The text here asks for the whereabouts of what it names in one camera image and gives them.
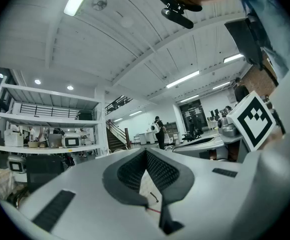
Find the storage shelf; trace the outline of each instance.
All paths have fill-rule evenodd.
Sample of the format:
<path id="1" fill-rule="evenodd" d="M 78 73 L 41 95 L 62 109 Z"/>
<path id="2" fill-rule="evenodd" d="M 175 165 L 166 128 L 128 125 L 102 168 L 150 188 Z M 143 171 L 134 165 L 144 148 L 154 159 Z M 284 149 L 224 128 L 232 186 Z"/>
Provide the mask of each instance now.
<path id="1" fill-rule="evenodd" d="M 11 97 L 19 103 L 77 110 L 93 110 L 101 102 L 94 98 L 19 85 L 3 83 L 1 86 L 6 88 Z"/>
<path id="2" fill-rule="evenodd" d="M 27 146 L 0 146 L 0 151 L 23 154 L 60 154 L 99 149 L 100 145 L 84 145 L 78 147 L 39 148 Z"/>
<path id="3" fill-rule="evenodd" d="M 21 126 L 42 126 L 52 128 L 91 128 L 101 124 L 101 121 L 90 120 L 75 120 L 72 118 L 59 117 L 34 117 L 19 114 L 1 113 L 0 118 L 3 118 L 12 124 Z"/>

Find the white ceiling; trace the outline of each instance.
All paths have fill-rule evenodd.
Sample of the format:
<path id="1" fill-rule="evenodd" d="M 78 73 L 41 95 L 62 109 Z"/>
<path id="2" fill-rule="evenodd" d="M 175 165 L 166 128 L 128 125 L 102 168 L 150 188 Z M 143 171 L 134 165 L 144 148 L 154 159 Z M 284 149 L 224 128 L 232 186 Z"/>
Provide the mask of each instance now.
<path id="1" fill-rule="evenodd" d="M 0 19 L 0 67 L 22 71 L 29 86 L 35 78 L 48 83 L 44 88 L 71 83 L 88 96 L 103 85 L 112 98 L 150 104 L 206 93 L 246 66 L 243 59 L 223 64 L 238 53 L 224 23 L 244 17 L 239 0 L 187 11 L 193 29 L 162 17 L 159 0 L 107 0 L 101 11 L 85 0 L 74 17 L 63 13 L 67 1 L 13 0 Z M 132 27 L 122 27 L 122 16 L 133 20 Z M 166 89 L 196 70 L 197 77 Z"/>

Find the white wall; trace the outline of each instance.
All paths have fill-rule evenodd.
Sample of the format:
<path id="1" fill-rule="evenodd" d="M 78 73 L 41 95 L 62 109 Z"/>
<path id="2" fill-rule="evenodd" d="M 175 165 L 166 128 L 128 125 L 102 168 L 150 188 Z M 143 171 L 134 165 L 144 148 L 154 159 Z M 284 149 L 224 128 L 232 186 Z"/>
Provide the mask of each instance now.
<path id="1" fill-rule="evenodd" d="M 232 92 L 229 89 L 217 92 L 215 94 L 209 95 L 207 97 L 201 98 L 200 102 L 203 106 L 203 110 L 205 113 L 205 116 L 207 118 L 211 117 L 210 111 L 223 110 L 226 106 L 231 106 L 234 108 L 236 102 L 230 103 L 228 99 L 228 95 L 230 95 Z"/>
<path id="2" fill-rule="evenodd" d="M 146 130 L 150 128 L 155 117 L 158 116 L 163 124 L 166 124 L 167 122 L 176 122 L 178 131 L 180 132 L 180 135 L 178 135 L 179 137 L 185 130 L 182 126 L 181 115 L 176 115 L 175 113 L 175 106 L 177 105 L 175 105 L 172 100 L 168 100 L 159 105 L 150 105 L 143 108 L 142 113 L 129 116 L 127 119 L 115 122 L 115 124 L 119 126 L 122 131 L 124 131 L 125 128 L 128 128 L 129 138 L 133 142 L 134 136 L 145 133 Z"/>

